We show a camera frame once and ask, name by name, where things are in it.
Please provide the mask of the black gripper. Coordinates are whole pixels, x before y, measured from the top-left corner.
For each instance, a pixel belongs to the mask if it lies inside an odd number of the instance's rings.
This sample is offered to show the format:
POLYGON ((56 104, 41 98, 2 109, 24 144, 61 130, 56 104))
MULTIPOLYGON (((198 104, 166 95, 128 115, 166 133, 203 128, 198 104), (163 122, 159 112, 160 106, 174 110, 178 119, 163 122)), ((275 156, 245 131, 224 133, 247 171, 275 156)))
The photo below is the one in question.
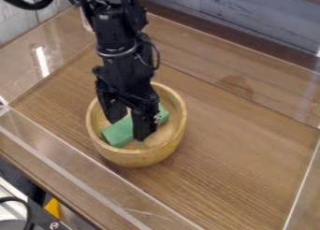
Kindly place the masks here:
POLYGON ((151 87, 160 67, 160 51, 145 33, 137 35, 133 44, 128 53, 104 56, 103 65, 92 73, 104 117, 115 123, 131 108, 133 139, 144 141, 156 132, 160 120, 160 98, 151 87))

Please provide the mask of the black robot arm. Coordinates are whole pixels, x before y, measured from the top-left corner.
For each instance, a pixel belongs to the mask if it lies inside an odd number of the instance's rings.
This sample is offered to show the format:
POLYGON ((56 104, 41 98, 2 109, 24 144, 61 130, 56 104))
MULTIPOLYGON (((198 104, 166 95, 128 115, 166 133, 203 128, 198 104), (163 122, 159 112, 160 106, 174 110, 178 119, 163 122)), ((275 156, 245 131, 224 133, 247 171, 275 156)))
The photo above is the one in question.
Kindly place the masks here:
POLYGON ((79 5, 103 60, 92 73, 104 117, 115 123, 129 116, 132 137, 143 141, 156 132, 160 118, 160 98, 151 86, 160 51, 143 32, 147 9, 140 0, 79 0, 79 5))

